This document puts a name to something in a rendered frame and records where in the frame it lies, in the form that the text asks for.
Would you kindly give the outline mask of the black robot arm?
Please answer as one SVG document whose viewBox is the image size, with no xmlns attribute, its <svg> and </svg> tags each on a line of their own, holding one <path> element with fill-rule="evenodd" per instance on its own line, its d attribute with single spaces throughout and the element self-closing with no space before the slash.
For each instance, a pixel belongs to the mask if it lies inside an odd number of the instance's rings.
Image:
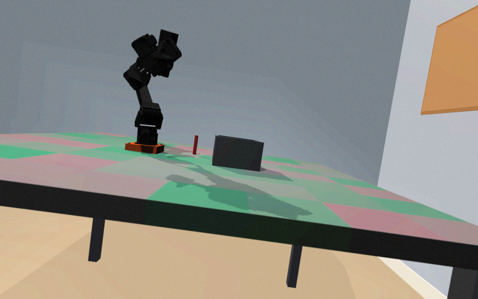
<svg viewBox="0 0 478 299">
<path fill-rule="evenodd" d="M 163 42 L 166 38 L 171 38 L 175 44 L 177 44 L 178 40 L 178 34 L 165 31 L 163 29 L 160 29 L 160 35 L 159 35 L 159 42 Z M 137 53 L 138 57 L 136 59 L 136 62 L 130 66 L 138 69 L 138 67 L 141 67 L 144 65 L 142 61 L 146 59 L 150 54 L 153 52 L 156 53 L 158 51 L 157 49 L 157 40 L 155 37 L 151 34 L 148 35 L 142 35 L 141 37 L 137 38 L 131 43 L 132 48 L 135 50 Z M 161 74 L 161 76 L 168 78 L 169 73 L 172 70 L 174 63 L 170 63 L 170 68 Z M 135 120 L 135 127 L 138 127 L 138 135 L 137 135 L 137 142 L 135 144 L 143 144 L 147 146 L 156 146 L 157 145 L 157 138 L 158 138 L 158 133 L 157 129 L 161 129 L 161 125 L 163 122 L 163 114 L 161 114 L 161 109 L 159 107 L 159 104 L 153 103 L 149 90 L 148 90 L 148 84 L 151 79 L 151 74 L 146 73 L 143 76 L 144 80 L 146 80 L 146 85 L 143 86 L 140 90 L 136 90 L 138 100 L 140 103 L 140 110 L 137 114 L 136 120 Z M 145 124 L 145 125 L 154 125 L 155 127 L 146 127 L 146 126 L 141 126 L 140 124 Z"/>
</svg>

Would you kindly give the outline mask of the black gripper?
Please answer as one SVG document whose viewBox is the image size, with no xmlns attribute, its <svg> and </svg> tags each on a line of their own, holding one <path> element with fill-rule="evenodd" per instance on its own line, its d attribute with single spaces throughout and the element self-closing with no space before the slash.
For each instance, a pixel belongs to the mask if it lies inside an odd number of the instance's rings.
<svg viewBox="0 0 478 299">
<path fill-rule="evenodd" d="M 144 65 L 138 69 L 131 67 L 123 74 L 123 78 L 125 78 L 132 89 L 140 90 L 146 85 L 146 80 L 144 80 L 143 76 L 147 72 L 152 74 L 154 78 L 161 76 L 170 68 L 170 63 L 174 63 L 182 56 L 182 53 L 171 38 L 163 40 L 163 42 L 157 45 L 157 49 L 156 53 L 153 52 L 142 61 Z"/>
</svg>

